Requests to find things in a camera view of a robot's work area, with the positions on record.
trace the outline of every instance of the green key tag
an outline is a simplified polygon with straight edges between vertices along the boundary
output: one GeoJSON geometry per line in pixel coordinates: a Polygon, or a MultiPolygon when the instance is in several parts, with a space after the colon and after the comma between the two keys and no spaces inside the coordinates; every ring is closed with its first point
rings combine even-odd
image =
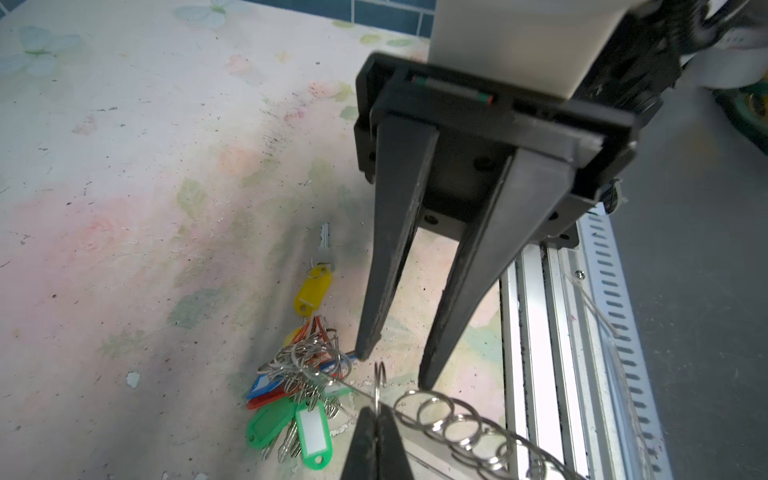
{"type": "Polygon", "coordinates": [[[299,426],[299,442],[304,465],[312,470],[322,470],[333,457],[331,432],[328,430],[326,406],[318,402],[310,412],[307,404],[296,408],[296,424],[299,426]]]}
{"type": "Polygon", "coordinates": [[[296,403],[285,397],[261,407],[248,422],[246,440],[255,449],[267,447],[296,415],[296,403]]]}

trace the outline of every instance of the yellow key tag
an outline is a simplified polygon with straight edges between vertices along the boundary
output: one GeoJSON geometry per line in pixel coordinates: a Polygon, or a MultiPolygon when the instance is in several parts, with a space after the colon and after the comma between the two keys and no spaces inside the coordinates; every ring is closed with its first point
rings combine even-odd
{"type": "Polygon", "coordinates": [[[296,298],[293,300],[293,308],[301,316],[312,316],[312,311],[317,310],[323,296],[331,284],[331,269],[328,263],[318,263],[312,267],[304,280],[296,298]]]}

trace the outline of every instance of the metal rail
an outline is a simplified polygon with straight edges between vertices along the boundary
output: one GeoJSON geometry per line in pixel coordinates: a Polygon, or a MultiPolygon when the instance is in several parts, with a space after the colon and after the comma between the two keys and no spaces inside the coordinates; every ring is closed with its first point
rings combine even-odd
{"type": "Polygon", "coordinates": [[[507,427],[593,480],[671,480],[611,224],[594,212],[577,249],[528,245],[500,279],[507,427]]]}

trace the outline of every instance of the gray floor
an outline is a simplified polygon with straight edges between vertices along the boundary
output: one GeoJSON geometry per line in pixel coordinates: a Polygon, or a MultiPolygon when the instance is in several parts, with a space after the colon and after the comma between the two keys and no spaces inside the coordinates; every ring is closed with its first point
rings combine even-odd
{"type": "Polygon", "coordinates": [[[676,480],[768,478],[768,157],[667,92],[611,217],[676,480]]]}

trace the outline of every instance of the blue tile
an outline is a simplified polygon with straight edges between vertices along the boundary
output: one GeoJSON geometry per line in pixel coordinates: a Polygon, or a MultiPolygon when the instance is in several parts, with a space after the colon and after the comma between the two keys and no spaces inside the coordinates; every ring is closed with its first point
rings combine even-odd
{"type": "Polygon", "coordinates": [[[403,3],[414,7],[426,8],[427,10],[435,9],[436,0],[392,0],[392,2],[403,3]]]}
{"type": "Polygon", "coordinates": [[[350,0],[248,0],[270,7],[286,8],[297,12],[320,15],[336,20],[352,21],[352,2],[350,0]]]}
{"type": "Polygon", "coordinates": [[[9,12],[22,3],[24,3],[24,0],[2,0],[3,6],[6,7],[9,12]]]}
{"type": "Polygon", "coordinates": [[[422,29],[419,30],[419,37],[429,38],[432,36],[432,23],[434,23],[434,21],[434,15],[424,14],[424,18],[422,18],[422,29]]]}
{"type": "Polygon", "coordinates": [[[419,13],[355,1],[355,23],[416,35],[419,13]]]}

